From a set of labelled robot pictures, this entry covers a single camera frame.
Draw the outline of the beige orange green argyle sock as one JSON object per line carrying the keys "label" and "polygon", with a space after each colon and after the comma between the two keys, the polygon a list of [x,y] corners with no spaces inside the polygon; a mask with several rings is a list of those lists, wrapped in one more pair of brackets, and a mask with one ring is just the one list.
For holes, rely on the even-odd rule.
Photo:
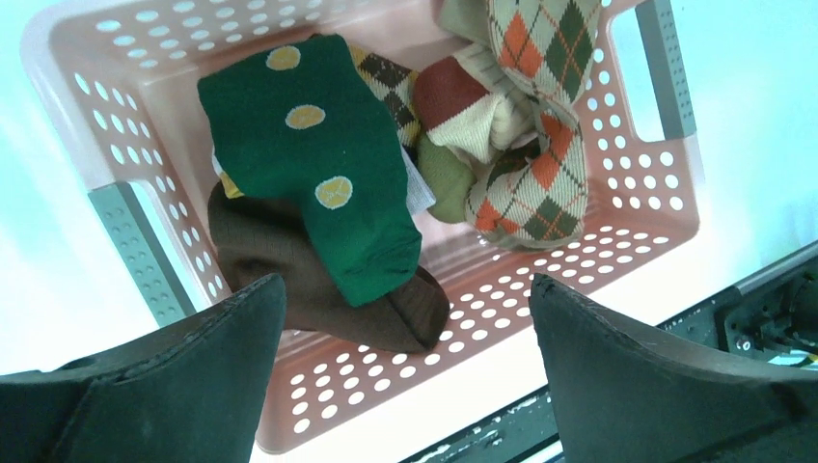
{"label": "beige orange green argyle sock", "polygon": [[509,251],[566,245],[584,231],[586,151],[575,103],[592,68],[599,1],[447,1],[441,27],[471,41],[456,55],[477,81],[509,96],[520,135],[466,199],[467,221]]}

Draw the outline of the brown yellow argyle sock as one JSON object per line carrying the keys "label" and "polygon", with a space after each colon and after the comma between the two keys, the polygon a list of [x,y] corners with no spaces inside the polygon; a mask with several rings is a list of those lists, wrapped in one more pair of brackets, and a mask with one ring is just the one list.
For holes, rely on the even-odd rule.
{"label": "brown yellow argyle sock", "polygon": [[419,74],[358,45],[349,44],[348,48],[358,74],[392,116],[400,143],[408,151],[414,150],[422,132],[412,104]]}

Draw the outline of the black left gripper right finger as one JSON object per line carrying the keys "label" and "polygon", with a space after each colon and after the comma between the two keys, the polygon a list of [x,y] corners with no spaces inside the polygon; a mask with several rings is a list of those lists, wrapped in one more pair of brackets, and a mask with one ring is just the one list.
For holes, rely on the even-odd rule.
{"label": "black left gripper right finger", "polygon": [[569,462],[813,462],[817,375],[608,309],[550,276],[530,309]]}

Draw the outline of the green yellow dotted sock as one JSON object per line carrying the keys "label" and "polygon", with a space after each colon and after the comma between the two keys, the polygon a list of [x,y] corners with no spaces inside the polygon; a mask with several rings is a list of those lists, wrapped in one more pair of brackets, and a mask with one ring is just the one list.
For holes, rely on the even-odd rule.
{"label": "green yellow dotted sock", "polygon": [[407,283],[422,237],[387,107],[339,35],[253,54],[201,78],[214,155],[240,195],[301,213],[341,295],[358,307]]}

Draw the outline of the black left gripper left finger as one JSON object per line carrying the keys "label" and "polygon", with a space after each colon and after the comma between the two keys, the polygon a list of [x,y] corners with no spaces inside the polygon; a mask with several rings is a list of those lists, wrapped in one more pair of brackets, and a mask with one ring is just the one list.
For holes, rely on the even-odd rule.
{"label": "black left gripper left finger", "polygon": [[268,275],[209,309],[1,379],[5,462],[246,462],[283,331]]}

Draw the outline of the beige striped sock red heel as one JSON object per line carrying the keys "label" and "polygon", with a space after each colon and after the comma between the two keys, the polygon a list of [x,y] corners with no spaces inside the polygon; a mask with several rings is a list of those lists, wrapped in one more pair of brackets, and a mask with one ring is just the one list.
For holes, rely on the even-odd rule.
{"label": "beige striped sock red heel", "polygon": [[477,176],[533,134],[532,110],[491,49],[479,43],[423,69],[411,97],[422,126],[418,169],[436,199],[428,212],[444,223],[462,223]]}

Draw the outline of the brown white striped sock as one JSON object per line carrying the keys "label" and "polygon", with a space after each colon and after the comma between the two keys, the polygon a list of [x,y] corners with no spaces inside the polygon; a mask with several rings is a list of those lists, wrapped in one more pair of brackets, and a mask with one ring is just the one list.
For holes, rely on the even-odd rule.
{"label": "brown white striped sock", "polygon": [[397,152],[371,166],[265,161],[244,169],[213,156],[219,181],[207,213],[234,290],[275,273],[288,330],[317,331],[397,353],[430,350],[449,301],[418,263],[418,185]]}

